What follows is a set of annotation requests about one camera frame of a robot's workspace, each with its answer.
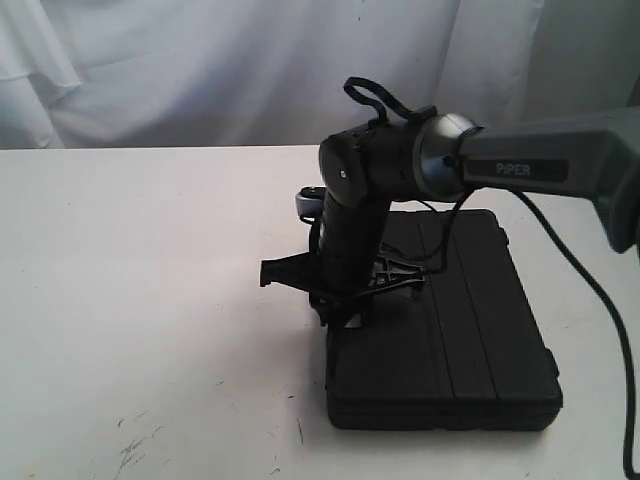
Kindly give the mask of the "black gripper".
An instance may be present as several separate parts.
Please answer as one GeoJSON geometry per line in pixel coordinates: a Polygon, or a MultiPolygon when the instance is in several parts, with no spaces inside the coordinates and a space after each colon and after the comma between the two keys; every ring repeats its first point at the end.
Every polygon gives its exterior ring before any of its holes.
{"type": "Polygon", "coordinates": [[[285,285],[309,295],[323,326],[339,328],[366,311],[372,299],[395,290],[423,289],[426,272],[380,253],[391,203],[340,204],[326,194],[314,220],[309,251],[263,260],[259,284],[285,285]]]}

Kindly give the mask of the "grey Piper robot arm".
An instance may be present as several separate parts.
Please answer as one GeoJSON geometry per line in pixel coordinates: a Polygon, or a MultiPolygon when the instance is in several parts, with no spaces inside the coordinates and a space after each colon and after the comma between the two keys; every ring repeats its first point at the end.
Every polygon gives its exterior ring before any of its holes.
{"type": "Polygon", "coordinates": [[[639,244],[637,108],[489,127],[428,108],[329,136],[319,167],[325,194],[308,251],[263,261],[259,281],[308,293],[330,323],[432,275],[426,255],[383,245],[394,202],[460,208],[482,188],[581,198],[614,251],[639,244]]]}

